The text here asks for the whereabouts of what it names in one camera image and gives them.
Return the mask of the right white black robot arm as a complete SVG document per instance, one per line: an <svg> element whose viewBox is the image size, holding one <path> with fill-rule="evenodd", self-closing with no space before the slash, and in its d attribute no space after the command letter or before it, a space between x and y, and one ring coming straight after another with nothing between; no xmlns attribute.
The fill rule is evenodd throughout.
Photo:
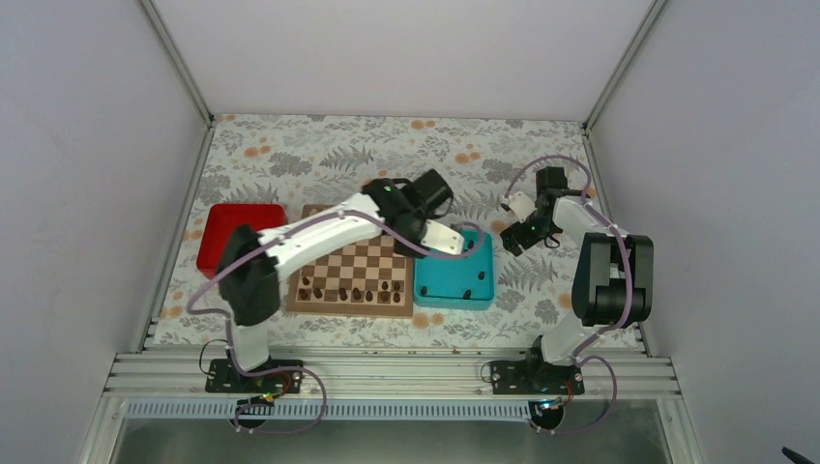
<svg viewBox="0 0 820 464"><path fill-rule="evenodd" d="M535 197L508 190L502 206L517 218L501 234L506 251L519 256L538 242L556 247L556 234L564 233L579 255L573 314L538 336L523 360L491 362L490 384L494 393L505 395L582 393L584 351L651 313L654 243L605 217L586 188L570 188L561 167L537 172Z"/></svg>

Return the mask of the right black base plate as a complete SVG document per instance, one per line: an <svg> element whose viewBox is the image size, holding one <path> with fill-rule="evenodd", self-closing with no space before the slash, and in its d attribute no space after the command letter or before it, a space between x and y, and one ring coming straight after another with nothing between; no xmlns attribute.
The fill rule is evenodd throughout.
<svg viewBox="0 0 820 464"><path fill-rule="evenodd" d="M489 381L497 395L584 394L580 369L546 362L494 361L488 364Z"/></svg>

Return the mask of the aluminium rail frame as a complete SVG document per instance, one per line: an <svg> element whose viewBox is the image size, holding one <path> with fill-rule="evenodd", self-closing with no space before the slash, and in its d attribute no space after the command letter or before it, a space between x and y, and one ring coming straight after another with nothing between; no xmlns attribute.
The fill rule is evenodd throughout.
<svg viewBox="0 0 820 464"><path fill-rule="evenodd" d="M318 375L300 388L303 398L331 399L488 399L489 367L484 359L461 355L357 354L348 357L303 356ZM583 398L677 399L682 390L669 359L607 356L607 365L590 362L582 369ZM115 357L103 390L119 396L199 396L207 378L195 354L143 353Z"/></svg>

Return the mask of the wooden chess board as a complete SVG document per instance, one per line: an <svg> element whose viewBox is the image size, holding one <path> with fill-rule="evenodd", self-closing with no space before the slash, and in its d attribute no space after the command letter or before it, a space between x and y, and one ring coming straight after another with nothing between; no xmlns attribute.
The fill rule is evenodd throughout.
<svg viewBox="0 0 820 464"><path fill-rule="evenodd" d="M293 313L330 316L364 316L410 318L413 316L413 277L415 260L394 253L394 238L388 234L359 241L330 252L308 263L290 277L286 309ZM310 286L302 282L311 280ZM319 288L323 297L316 300L313 289ZM359 302L352 301L352 290L362 293ZM299 290L305 289L309 299L301 301ZM345 289L348 300L338 295ZM366 301L371 291L373 301ZM378 293L391 294L387 304L378 302ZM400 302L393 302L393 294L400 294Z"/></svg>

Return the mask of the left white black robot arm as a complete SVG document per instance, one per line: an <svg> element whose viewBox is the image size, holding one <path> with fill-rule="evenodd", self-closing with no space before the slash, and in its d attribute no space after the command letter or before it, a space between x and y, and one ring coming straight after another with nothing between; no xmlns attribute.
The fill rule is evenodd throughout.
<svg viewBox="0 0 820 464"><path fill-rule="evenodd" d="M384 234L393 236L401 255L456 258L464 238L440 223L437 212L453 197L443 177L430 169L416 180L375 179L341 203L287 225L259 232L236 228L214 276L229 305L231 379L247 392L267 383L270 354L262 325L279 309L281 282L309 262Z"/></svg>

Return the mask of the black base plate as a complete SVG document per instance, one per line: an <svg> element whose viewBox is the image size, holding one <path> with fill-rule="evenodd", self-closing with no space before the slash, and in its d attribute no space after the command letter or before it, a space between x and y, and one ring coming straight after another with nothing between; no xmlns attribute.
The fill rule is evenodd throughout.
<svg viewBox="0 0 820 464"><path fill-rule="evenodd" d="M301 373L297 367L303 366L304 363L298 360L269 360L255 368L254 372L278 368L277 373L248 377L241 374L230 359L212 360L204 390L208 393L298 393Z"/></svg>
<svg viewBox="0 0 820 464"><path fill-rule="evenodd" d="M494 361L488 364L489 381L497 395L584 394L580 369L546 362Z"/></svg>

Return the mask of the red plastic tray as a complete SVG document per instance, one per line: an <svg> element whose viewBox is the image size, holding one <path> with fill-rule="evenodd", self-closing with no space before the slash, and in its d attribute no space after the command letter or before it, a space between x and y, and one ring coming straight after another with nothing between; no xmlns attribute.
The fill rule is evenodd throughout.
<svg viewBox="0 0 820 464"><path fill-rule="evenodd" d="M279 204L219 203L212 206L197 253L197 270L207 279L215 275L228 239L239 226L248 225L258 232L287 223L286 212Z"/></svg>

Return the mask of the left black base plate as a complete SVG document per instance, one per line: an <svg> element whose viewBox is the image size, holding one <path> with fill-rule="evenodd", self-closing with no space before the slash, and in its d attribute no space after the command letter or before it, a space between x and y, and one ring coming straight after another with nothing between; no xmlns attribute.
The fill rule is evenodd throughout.
<svg viewBox="0 0 820 464"><path fill-rule="evenodd" d="M301 373L297 367L303 366L304 363L298 360L269 360L255 368L254 372L278 368L277 373L248 377L241 374L230 359L212 360L204 390L208 393L298 393Z"/></svg>

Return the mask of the teal plastic tray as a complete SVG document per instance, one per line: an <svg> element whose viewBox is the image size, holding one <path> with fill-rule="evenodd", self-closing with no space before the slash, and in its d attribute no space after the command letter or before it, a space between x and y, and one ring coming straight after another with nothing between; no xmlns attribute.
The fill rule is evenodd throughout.
<svg viewBox="0 0 820 464"><path fill-rule="evenodd" d="M485 272L484 280L478 273ZM420 295L427 288L425 297ZM470 300L462 298L472 291ZM492 238L483 233L483 244L469 257L442 260L432 257L417 259L413 282L414 303L425 308L445 308L468 311L488 310L495 300L494 253Z"/></svg>

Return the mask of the floral patterned table mat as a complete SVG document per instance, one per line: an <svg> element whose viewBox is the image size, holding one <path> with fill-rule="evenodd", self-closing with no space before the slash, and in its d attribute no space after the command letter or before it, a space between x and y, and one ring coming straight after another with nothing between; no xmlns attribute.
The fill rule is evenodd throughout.
<svg viewBox="0 0 820 464"><path fill-rule="evenodd" d="M585 185L587 154L575 122L225 114L217 123L153 344L216 346L224 336L216 291L186 309L204 283L195 265L205 223L218 203L277 203L289 219L307 204L335 205L374 178L414 178L436 169L454 190L445 221L470 221L498 236L513 215L507 189L532 193L532 160L561 165L574 189ZM496 296L490 308L416 308L409 319L333 317L282 310L266 324L276 347L328 349L525 348L571 316L578 250L534 246L519 256L494 248Z"/></svg>

